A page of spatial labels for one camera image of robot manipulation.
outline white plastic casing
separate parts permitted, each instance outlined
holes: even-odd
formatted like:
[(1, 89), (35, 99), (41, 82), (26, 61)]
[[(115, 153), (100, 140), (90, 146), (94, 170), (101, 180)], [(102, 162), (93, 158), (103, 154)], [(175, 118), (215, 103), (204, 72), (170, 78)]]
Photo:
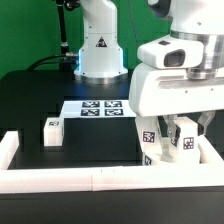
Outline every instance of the white plastic casing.
[[(216, 77), (223, 76), (224, 69), (219, 69)], [(223, 85), (186, 82), (185, 69), (158, 70), (142, 63), (132, 76), (130, 108), (140, 117), (224, 109)]]
[(183, 65), (178, 68), (191, 68), (199, 65), (202, 61), (204, 46), (198, 41), (181, 40), (170, 37), (169, 35), (144, 44), (138, 48), (138, 58), (145, 64), (158, 68), (177, 68), (166, 67), (164, 59), (168, 53), (183, 50), (185, 60)]
[(64, 138), (64, 119), (47, 118), (44, 126), (44, 146), (61, 146)]
[(172, 0), (171, 30), (193, 34), (224, 34), (224, 1)]

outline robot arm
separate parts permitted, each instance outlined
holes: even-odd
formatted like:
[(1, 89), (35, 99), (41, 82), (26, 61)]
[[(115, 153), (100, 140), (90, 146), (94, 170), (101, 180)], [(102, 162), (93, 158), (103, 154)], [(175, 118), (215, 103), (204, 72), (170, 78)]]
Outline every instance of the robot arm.
[(123, 51), (117, 43), (117, 8), (110, 0), (80, 0), (84, 44), (75, 79), (107, 84), (127, 77)]
[[(137, 114), (143, 164), (208, 162), (203, 158), (210, 157), (204, 155), (212, 147), (201, 144), (202, 136), (214, 111), (224, 109), (224, 3), (148, 0), (148, 4), (157, 17), (172, 18), (172, 24), (169, 35), (139, 47), (142, 63), (132, 76), (129, 105)], [(202, 112), (198, 122), (177, 117), (194, 112)], [(160, 136), (158, 116), (168, 125), (167, 142)]]

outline white box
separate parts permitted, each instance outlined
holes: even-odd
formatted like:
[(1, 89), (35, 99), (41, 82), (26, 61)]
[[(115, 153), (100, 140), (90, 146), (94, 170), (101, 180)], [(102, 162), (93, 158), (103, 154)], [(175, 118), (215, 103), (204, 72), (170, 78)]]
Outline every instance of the white box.
[(44, 146), (62, 146), (64, 138), (64, 119), (47, 118), (44, 126)]

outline green backdrop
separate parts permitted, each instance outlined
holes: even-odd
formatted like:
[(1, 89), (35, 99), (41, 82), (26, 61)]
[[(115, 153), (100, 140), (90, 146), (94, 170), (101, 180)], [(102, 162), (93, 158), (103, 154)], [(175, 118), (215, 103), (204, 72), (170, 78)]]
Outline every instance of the green backdrop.
[[(169, 23), (157, 19), (146, 0), (113, 0), (118, 9), (118, 41), (124, 49), (124, 64), (139, 63), (137, 46), (164, 36)], [(70, 50), (83, 43), (82, 9), (65, 11)], [(24, 70), (33, 62), (60, 53), (58, 14), (52, 0), (1, 0), (0, 78), (7, 72)], [(57, 69), (42, 66), (39, 69)]]

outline black tabletop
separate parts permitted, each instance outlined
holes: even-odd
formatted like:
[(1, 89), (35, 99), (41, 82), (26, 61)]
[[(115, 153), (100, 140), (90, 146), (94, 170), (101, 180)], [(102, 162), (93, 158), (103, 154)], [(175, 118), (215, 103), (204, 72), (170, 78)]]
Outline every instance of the black tabletop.
[[(130, 77), (110, 85), (71, 73), (15, 71), (0, 81), (0, 136), (18, 130), (10, 169), (141, 164), (134, 118), (65, 119), (63, 146), (44, 147), (43, 127), (65, 100), (128, 99)], [(2, 223), (224, 223), (222, 187), (0, 195)]]

